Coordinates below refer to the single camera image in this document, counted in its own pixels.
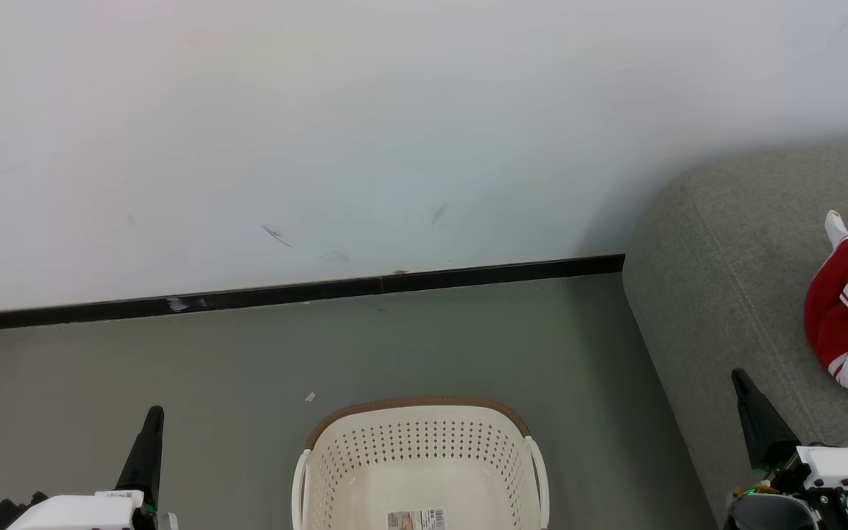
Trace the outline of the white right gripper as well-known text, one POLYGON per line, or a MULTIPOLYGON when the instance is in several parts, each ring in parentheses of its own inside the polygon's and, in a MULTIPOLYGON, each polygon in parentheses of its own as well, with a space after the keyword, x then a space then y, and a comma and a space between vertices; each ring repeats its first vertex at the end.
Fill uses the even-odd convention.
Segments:
POLYGON ((848 529, 848 448, 799 446, 746 370, 731 381, 750 465, 775 470, 758 493, 760 529, 848 529))

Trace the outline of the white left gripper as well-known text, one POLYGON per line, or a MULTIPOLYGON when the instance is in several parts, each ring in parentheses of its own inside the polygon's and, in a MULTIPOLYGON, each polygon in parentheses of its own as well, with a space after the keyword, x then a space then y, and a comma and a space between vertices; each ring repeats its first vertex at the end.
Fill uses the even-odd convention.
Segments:
POLYGON ((132 443, 114 491, 0 502, 0 529, 178 529, 174 513, 158 512, 164 409, 152 406, 132 443))

